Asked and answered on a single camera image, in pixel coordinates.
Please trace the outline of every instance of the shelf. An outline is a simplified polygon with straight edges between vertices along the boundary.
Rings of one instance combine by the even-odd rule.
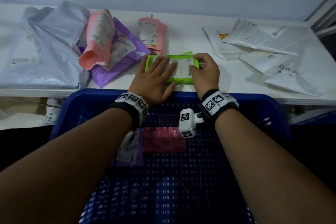
[[[10,54],[10,40],[18,29],[20,18],[27,6],[0,4],[0,72],[6,65]],[[137,33],[138,19],[151,15],[151,13],[146,12],[110,11],[113,16],[117,17],[134,34]],[[309,73],[310,79],[327,93],[319,97],[293,93],[268,86],[263,83],[262,74],[242,61],[224,61],[214,56],[214,52],[202,27],[206,25],[233,25],[237,18],[164,13],[153,13],[153,17],[160,19],[168,25],[166,54],[181,54],[193,51],[194,53],[209,53],[214,58],[220,69],[219,88],[221,90],[231,93],[266,94],[275,98],[281,104],[336,105],[336,87],[335,83],[333,83],[336,78],[336,63],[310,29],[309,46],[305,52],[303,62],[305,68],[311,71]],[[264,25],[307,27],[306,22],[255,19],[252,19],[252,21]],[[124,71],[104,88],[128,89],[138,65],[135,64]],[[88,87],[97,88],[97,85],[94,81],[90,81]],[[195,91],[195,88],[191,85],[180,85],[176,87],[176,90]],[[74,91],[76,90],[0,89],[0,96],[67,97]]]

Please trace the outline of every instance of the orange sticker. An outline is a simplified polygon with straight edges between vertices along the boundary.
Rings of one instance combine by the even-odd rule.
[[[220,39],[223,40],[225,37],[227,37],[229,34],[218,34]]]

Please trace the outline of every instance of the black strap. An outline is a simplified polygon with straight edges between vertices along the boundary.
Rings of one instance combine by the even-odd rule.
[[[113,104],[110,105],[110,108],[119,108],[119,109],[123,109],[124,111],[128,112],[133,120],[133,124],[132,124],[133,131],[135,131],[139,127],[139,122],[140,122],[139,112],[134,106],[126,102],[119,102],[119,103],[114,102]]]
[[[208,110],[206,110],[204,108],[204,106],[202,105],[202,102],[205,101],[209,96],[211,96],[212,94],[216,93],[217,91],[219,91],[219,89],[211,89],[211,90],[208,90],[206,93],[204,93],[203,97],[202,97],[202,100],[201,102],[199,103],[198,107],[202,110],[203,112],[203,119],[204,120],[208,120],[208,121],[211,121],[213,123],[216,122],[217,118],[225,111],[233,108],[233,109],[236,109],[237,111],[238,110],[238,107],[235,103],[227,103],[225,106],[221,107],[218,112],[216,112],[214,115],[211,115],[208,113]]]

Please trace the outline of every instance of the basket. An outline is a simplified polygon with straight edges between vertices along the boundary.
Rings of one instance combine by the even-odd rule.
[[[105,111],[125,90],[79,90],[66,99],[50,140]],[[240,111],[279,143],[291,142],[277,101],[231,94]],[[178,127],[184,108],[199,112],[193,92],[175,92],[150,108],[144,127]],[[109,168],[79,223],[254,223],[213,127],[197,129],[186,153],[144,154],[143,167]]]

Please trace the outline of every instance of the person's right arm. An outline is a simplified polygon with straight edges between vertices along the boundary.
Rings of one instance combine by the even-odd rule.
[[[219,69],[208,54],[194,58],[205,63],[190,68],[202,99],[208,90],[218,89]],[[215,128],[258,224],[336,223],[336,195],[240,112],[223,112]]]

